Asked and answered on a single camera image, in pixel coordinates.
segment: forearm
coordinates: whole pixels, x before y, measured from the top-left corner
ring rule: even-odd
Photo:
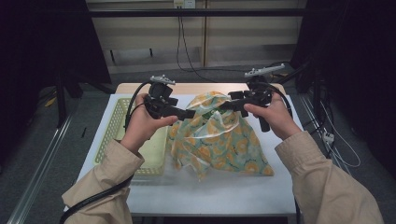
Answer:
[[[373,195],[326,160],[307,132],[286,139],[276,152],[290,171],[305,223],[383,223]]]
[[[118,185],[130,177],[143,161],[116,141],[110,142],[102,163],[90,170],[63,195],[64,203],[71,207],[96,193]],[[85,223],[88,221],[86,218],[89,218],[89,223],[131,222],[126,204],[128,194],[129,189],[124,188],[91,203],[67,219],[67,223]]]

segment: plastic bag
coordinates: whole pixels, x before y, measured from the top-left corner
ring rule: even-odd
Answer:
[[[197,95],[186,108],[196,111],[194,118],[178,121],[170,128],[167,147],[176,168],[191,165],[199,179],[209,167],[274,175],[248,122],[239,112],[219,109],[226,100],[229,96],[216,91]]]

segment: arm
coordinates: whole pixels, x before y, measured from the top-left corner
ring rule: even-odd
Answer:
[[[141,105],[145,94],[136,97],[138,108],[134,111],[128,129],[121,139],[111,141],[101,164],[84,175],[64,195],[64,203],[71,207],[92,195],[118,185],[130,177],[144,162],[138,152],[146,140],[157,129],[173,124],[176,116],[153,119]],[[66,223],[132,223],[131,213],[126,204],[129,188],[88,204],[66,220]]]
[[[278,94],[273,94],[267,108],[245,105],[245,109],[265,118],[284,140],[276,152],[291,174],[305,223],[383,223],[373,195],[325,159],[312,137],[290,117]]]

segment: khaki jacket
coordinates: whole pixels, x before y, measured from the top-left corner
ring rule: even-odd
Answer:
[[[304,215],[304,223],[383,223],[373,195],[350,175],[326,160],[307,132],[286,139],[276,152],[289,170],[293,193]],[[72,206],[93,194],[122,182],[144,162],[117,141],[106,148],[103,162],[95,166],[64,195]],[[92,203],[66,223],[132,223],[126,199],[129,188]]]

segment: white tabletop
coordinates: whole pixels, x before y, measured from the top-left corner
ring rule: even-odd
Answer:
[[[103,137],[104,129],[115,102],[132,94],[113,94],[98,128],[87,159],[78,179],[93,167],[93,157]],[[185,108],[194,95],[172,95],[178,99],[177,107]],[[294,120],[301,127],[292,107]],[[262,151],[275,171],[274,176],[242,175],[210,169],[199,181],[191,167],[174,168],[166,152],[162,176],[136,175],[131,183],[127,203],[133,214],[142,217],[166,216],[287,216],[295,214],[291,178],[274,150],[281,140],[272,131],[262,133],[258,119],[247,118],[259,137]]]

